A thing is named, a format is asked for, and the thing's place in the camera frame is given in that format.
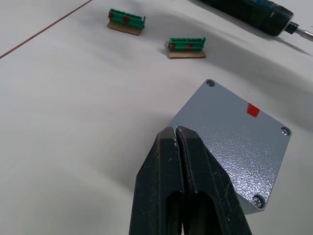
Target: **red sticker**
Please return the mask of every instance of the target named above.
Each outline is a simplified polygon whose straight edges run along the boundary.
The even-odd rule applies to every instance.
[[[129,23],[129,17],[128,17],[128,16],[125,16],[124,19],[123,19],[123,21],[124,21],[124,23],[127,23],[127,24],[128,24],[128,23]]]
[[[253,106],[252,104],[249,103],[246,112],[248,114],[250,114],[251,116],[257,118],[258,115],[259,115],[260,110],[257,107],[255,107],[255,106]]]

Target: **cardboard base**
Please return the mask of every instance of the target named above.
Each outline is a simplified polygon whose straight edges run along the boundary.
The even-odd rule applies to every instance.
[[[165,48],[168,52],[168,56],[170,59],[200,59],[200,58],[206,57],[203,50],[201,51],[187,51],[187,50],[171,51],[168,49],[168,42],[165,44]]]
[[[108,28],[113,29],[113,30],[117,30],[123,33],[130,33],[136,36],[139,36],[141,34],[141,29],[137,29],[137,28],[132,28],[129,26],[125,26],[119,23],[114,23],[114,22],[109,22],[108,23]]]

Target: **electric screwdriver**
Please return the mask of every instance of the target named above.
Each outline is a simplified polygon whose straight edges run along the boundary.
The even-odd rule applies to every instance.
[[[310,41],[313,34],[299,29],[292,22],[293,13],[288,9],[267,0],[201,0],[269,35],[278,36],[286,31],[297,33]]]

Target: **white surface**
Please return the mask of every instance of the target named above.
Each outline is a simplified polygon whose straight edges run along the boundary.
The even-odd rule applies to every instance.
[[[111,7],[146,15],[142,35],[109,30]],[[249,31],[189,1],[95,0],[1,59],[0,234],[127,234],[157,132],[208,78],[292,130],[253,234],[310,234],[312,46]],[[206,59],[167,59],[169,37],[203,36]]]
[[[0,0],[0,55],[87,0]]]

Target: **red line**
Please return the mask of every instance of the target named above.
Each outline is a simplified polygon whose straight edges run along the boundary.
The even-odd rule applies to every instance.
[[[66,17],[70,16],[71,14],[73,14],[75,11],[79,10],[80,8],[82,8],[83,6],[87,5],[88,3],[90,3],[93,0],[89,0],[86,3],[84,3],[83,5],[77,7],[75,10],[71,11],[70,13],[68,13],[67,15],[63,16],[62,18],[58,19],[56,22],[52,23],[51,25],[49,25],[48,27],[44,28],[43,30],[41,30],[40,32],[36,33],[35,35],[31,36],[29,39],[25,40],[24,42],[22,42],[21,44],[17,45],[16,47],[14,47],[13,49],[9,50],[7,53],[3,54],[2,56],[0,56],[0,59],[2,59],[4,56],[7,56],[8,54],[14,52],[17,48],[23,46],[25,43],[28,43],[30,40],[34,39],[35,37],[37,37],[39,34],[42,34],[43,32],[45,32],[47,29],[51,28],[52,26],[54,26],[55,24],[57,24],[58,22],[60,22],[61,20],[64,20]]]

